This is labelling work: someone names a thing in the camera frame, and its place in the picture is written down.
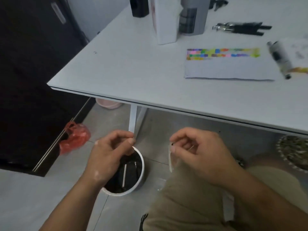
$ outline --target woven basket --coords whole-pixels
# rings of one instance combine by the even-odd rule
[[[286,135],[279,139],[276,148],[292,168],[308,173],[308,139]]]

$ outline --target hand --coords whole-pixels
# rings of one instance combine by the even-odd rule
[[[122,155],[134,152],[133,137],[132,132],[116,130],[97,140],[82,178],[101,189],[116,173]]]
[[[183,128],[173,134],[171,152],[181,158],[209,183],[225,186],[242,168],[217,133]]]

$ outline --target black cabinet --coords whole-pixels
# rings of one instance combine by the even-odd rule
[[[0,0],[0,168],[44,176],[94,99],[46,83],[85,40],[63,0]]]

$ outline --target white wall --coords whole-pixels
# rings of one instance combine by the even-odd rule
[[[129,0],[68,0],[68,2],[79,27],[89,40],[92,40],[129,5]]]

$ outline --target cabinet handle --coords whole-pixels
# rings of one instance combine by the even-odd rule
[[[64,17],[64,15],[62,14],[60,8],[58,7],[58,5],[55,2],[50,3],[51,7],[54,9],[54,12],[56,13],[57,17],[60,19],[62,24],[66,23],[66,19]]]

